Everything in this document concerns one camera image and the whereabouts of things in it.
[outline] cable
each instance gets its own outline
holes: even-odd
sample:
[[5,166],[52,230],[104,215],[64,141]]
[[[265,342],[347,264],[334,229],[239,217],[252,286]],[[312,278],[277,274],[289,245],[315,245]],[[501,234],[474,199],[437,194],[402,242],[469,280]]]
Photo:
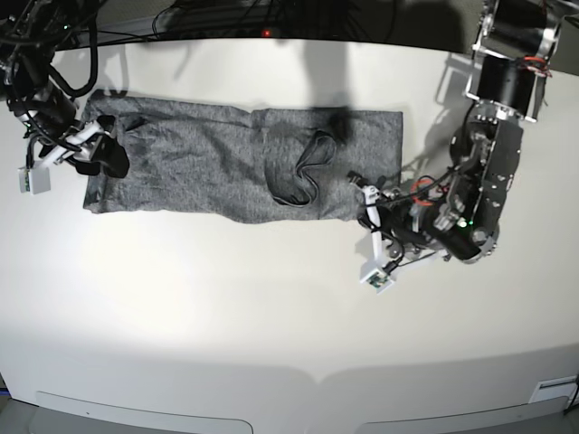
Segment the cable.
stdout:
[[[421,176],[420,178],[418,178],[419,181],[421,181],[422,179],[430,179],[432,182],[436,181],[436,179],[434,179],[434,178],[433,178],[432,176],[430,176],[430,175],[423,175],[423,176]],[[449,188],[450,188],[450,187],[449,187],[448,185],[447,185],[447,186],[439,185],[438,188],[437,188],[437,190],[438,190],[438,192],[439,192],[440,194],[444,194],[444,193],[447,193],[447,192],[449,191]]]
[[474,110],[476,105],[477,105],[477,102],[472,101],[469,109],[467,110],[466,115],[464,115],[464,120],[462,121],[462,128],[461,128],[461,132],[460,132],[460,145],[461,146],[465,146],[465,143],[467,140],[467,123],[469,122],[470,114],[472,113],[472,110]]
[[290,38],[294,38],[295,37],[295,33],[293,32],[293,26],[290,25],[290,17],[288,16],[288,11],[286,10],[286,3],[288,2],[288,0],[278,0],[278,3],[280,5],[280,10],[279,13],[283,14],[283,31],[286,32],[286,34],[290,37]]
[[396,197],[395,199],[392,199],[392,200],[385,200],[385,201],[376,202],[376,204],[374,204],[374,205],[367,205],[366,208],[372,208],[374,206],[389,207],[391,205],[396,205],[398,203],[410,201],[414,197],[420,197],[423,194],[428,193],[432,188],[442,184],[444,182],[444,180],[446,180],[450,175],[454,174],[455,172],[456,172],[456,167],[449,167],[449,169],[446,171],[446,173],[443,176],[436,179],[432,184],[424,187],[421,190],[418,190],[416,193],[410,193],[410,194],[407,194],[406,196]]
[[564,416],[566,416],[567,414],[569,414],[573,410],[579,409],[579,404],[573,405],[573,403],[575,401],[577,401],[577,396],[579,396],[579,375],[577,375],[577,377],[575,378],[575,384],[577,385],[577,388],[575,389],[575,395],[574,395],[573,399],[571,400],[571,406],[568,409],[565,409],[563,411]]
[[384,43],[388,43],[392,34],[394,33],[394,26],[396,24],[396,15],[398,14],[398,0],[392,0],[392,11],[390,16],[390,27],[388,27],[388,33],[384,38]]
[[24,17],[26,16],[26,14],[28,14],[28,10],[30,9],[30,6],[32,6],[34,3],[34,0],[28,0],[28,3],[26,4],[26,7],[23,9],[22,13],[20,14],[20,16],[18,17],[18,19],[16,20],[16,22],[14,23],[14,32],[16,30],[18,30],[18,26],[20,25],[20,23],[22,22],[22,20],[24,19]]
[[[16,55],[19,54],[19,52],[16,50],[14,50],[14,53]],[[28,122],[30,122],[34,128],[36,128],[36,131],[38,131],[38,133],[44,137],[46,140],[48,140],[50,143],[57,145],[57,146],[62,146],[64,149],[68,149],[69,151],[72,152],[79,152],[81,151],[81,148],[76,146],[76,145],[71,145],[70,143],[67,143],[63,140],[60,140],[58,138],[54,138],[51,137],[50,134],[48,134],[44,128],[42,128],[40,125],[38,125],[38,122],[36,122],[36,120],[32,117],[32,115],[30,114],[30,111],[28,110],[28,108],[26,107],[26,102],[24,101],[24,99],[20,96],[20,93],[18,92],[18,88],[15,85],[14,82],[14,71],[15,71],[15,65],[16,65],[16,59],[14,58],[13,62],[12,62],[12,66],[10,68],[10,78],[13,81],[13,86],[12,86],[12,90],[14,91],[14,96],[16,99],[16,102],[20,102],[20,104],[22,104],[22,107],[24,109],[24,113],[26,114],[26,116],[28,117]]]
[[322,0],[318,0],[318,7],[316,8],[316,27],[318,29],[317,38],[321,39],[320,35],[322,33]]
[[412,264],[414,264],[415,262],[419,262],[419,261],[421,261],[421,260],[425,260],[425,259],[431,258],[432,256],[434,256],[434,255],[436,255],[436,254],[438,254],[437,251],[435,251],[434,253],[429,253],[428,255],[422,256],[422,257],[419,258],[419,259],[415,259],[415,260],[411,260],[410,262],[406,262],[405,264],[401,265],[400,268],[406,267],[407,265],[412,265]]
[[168,12],[168,11],[170,11],[170,10],[172,10],[172,9],[182,9],[182,7],[181,7],[181,6],[171,5],[171,6],[169,6],[168,8],[165,8],[165,9],[163,9],[161,12],[159,12],[159,13],[157,14],[157,16],[155,16],[155,18],[153,19],[153,23],[152,23],[151,27],[153,28],[153,34],[155,35],[155,37],[156,37],[157,39],[159,39],[159,36],[160,36],[159,32],[157,31],[157,21],[158,21],[158,19],[161,17],[162,14],[164,14],[165,12]]
[[263,27],[268,28],[270,25],[271,11],[273,10],[273,0],[270,0],[270,6],[268,7],[268,13],[265,15],[265,20],[263,21]]
[[90,31],[90,76],[89,81],[80,89],[73,89],[71,85],[64,79],[64,77],[54,69],[52,65],[48,65],[48,74],[52,79],[73,98],[84,97],[97,84],[99,78],[99,36],[97,35],[97,19],[93,18],[89,23]]
[[[159,33],[159,36],[162,36],[164,34],[170,34],[170,32],[161,32],[161,33]],[[142,35],[142,36],[132,35],[132,36],[129,36],[128,38],[121,38],[121,39],[116,39],[116,40],[110,41],[110,42],[100,43],[99,47],[109,47],[111,45],[120,45],[123,43],[132,43],[132,42],[151,42],[154,40],[152,40],[150,38],[153,38],[154,36],[155,35],[152,33]]]
[[[422,177],[422,178],[420,178],[418,181],[416,181],[416,182],[413,184],[412,187],[410,187],[410,193],[416,193],[416,191],[418,190],[418,187],[420,187],[421,185],[431,184],[431,183],[432,183],[432,179],[428,179],[428,178],[425,178],[425,177]],[[422,201],[422,200],[420,200],[420,199],[419,199],[418,197],[416,197],[416,196],[413,197],[413,200],[414,200],[415,203],[418,203],[419,205],[422,205],[422,206],[433,206],[433,205],[434,205],[434,203],[431,202],[430,200]]]
[[223,34],[221,35],[222,38],[224,38],[225,36],[227,36],[229,34],[229,32],[231,30],[234,30],[236,27],[238,27],[241,23],[243,23],[243,20],[245,18],[247,18],[247,15],[250,14],[250,12],[253,10],[253,8],[260,2],[260,0],[255,0],[252,5],[247,9],[247,11],[245,11],[245,14],[243,14],[239,20],[237,20],[237,23],[235,23],[232,27],[230,27],[229,29],[227,29],[225,32],[223,32]]
[[54,34],[52,36],[46,36],[42,39],[13,37],[13,36],[8,36],[8,35],[2,34],[2,35],[0,35],[0,42],[6,43],[9,45],[27,46],[27,45],[40,45],[43,43],[55,42],[55,41],[59,41],[59,40],[64,41],[64,40],[68,39],[74,32],[76,32],[82,26],[84,26],[86,23],[88,23],[92,18],[95,18],[96,15],[99,13],[99,10],[101,9],[101,7],[104,6],[108,1],[109,0],[100,0],[98,5],[95,7],[95,9],[92,12],[90,12],[86,17],[84,17],[82,20],[80,20],[75,25],[67,28],[65,32],[59,32],[59,33]]
[[[88,30],[79,30],[77,33],[86,33]],[[128,36],[130,39],[140,39],[141,41],[149,42],[149,36],[147,35],[139,35],[134,33],[124,33],[124,32],[111,32],[109,30],[97,30],[97,33],[104,33],[104,34],[116,34],[118,36]]]
[[29,137],[28,147],[26,148],[26,168],[32,169],[34,167],[34,146],[38,142],[40,135],[34,134]]
[[400,264],[402,264],[402,261],[404,260],[404,257],[406,256],[406,248],[404,247],[404,243],[401,242],[398,238],[396,238],[393,235],[390,235],[388,233],[382,232],[381,233],[388,239],[390,239],[392,242],[397,242],[398,245],[400,246],[400,255],[398,255],[398,258],[396,260],[391,260],[390,262],[388,262],[388,264],[384,267],[384,272],[388,275],[391,275],[392,273],[394,273],[394,271],[396,269],[398,269],[400,267]]
[[354,36],[352,36],[352,34],[350,34],[346,29],[346,32],[348,33],[349,39],[353,39],[355,41],[362,41],[362,38],[360,38],[358,30],[356,29],[356,27],[354,26],[354,24],[352,22],[347,21],[346,27],[349,27],[350,30],[354,33]]
[[354,25],[354,27],[357,27],[358,30],[360,30],[360,32],[362,32],[362,34],[366,37],[366,39],[369,42],[374,42],[374,40],[370,37],[370,35],[368,34],[368,32],[364,29],[364,27],[362,26],[362,24],[360,24],[359,21],[357,21],[356,18],[354,18],[354,16],[352,14],[348,15],[348,22],[352,25]]

